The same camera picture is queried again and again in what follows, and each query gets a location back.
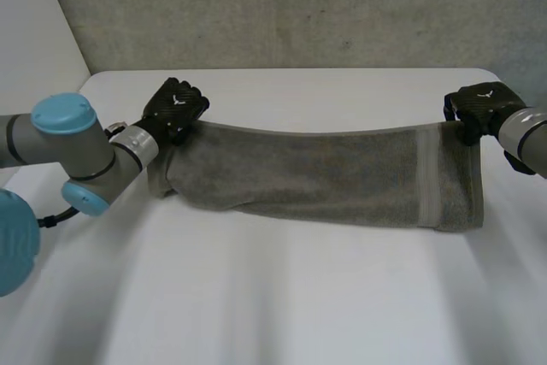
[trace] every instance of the gray towel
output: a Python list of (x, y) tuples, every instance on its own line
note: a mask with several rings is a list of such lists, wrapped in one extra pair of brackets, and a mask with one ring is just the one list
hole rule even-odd
[(459, 126), (304, 134), (198, 121), (149, 165), (149, 186), (203, 209), (459, 232), (483, 220), (479, 146), (461, 144)]

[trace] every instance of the table surface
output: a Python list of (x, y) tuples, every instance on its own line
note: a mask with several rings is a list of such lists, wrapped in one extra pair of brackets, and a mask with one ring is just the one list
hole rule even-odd
[[(104, 126), (135, 121), (169, 76), (203, 119), (288, 132), (442, 121), (479, 69), (106, 72), (81, 92)], [(0, 363), (546, 363), (547, 184), (482, 143), (485, 226), (464, 234), (283, 221), (158, 200), (141, 175), (103, 217), (44, 234)], [(6, 185), (63, 208), (56, 165)]]

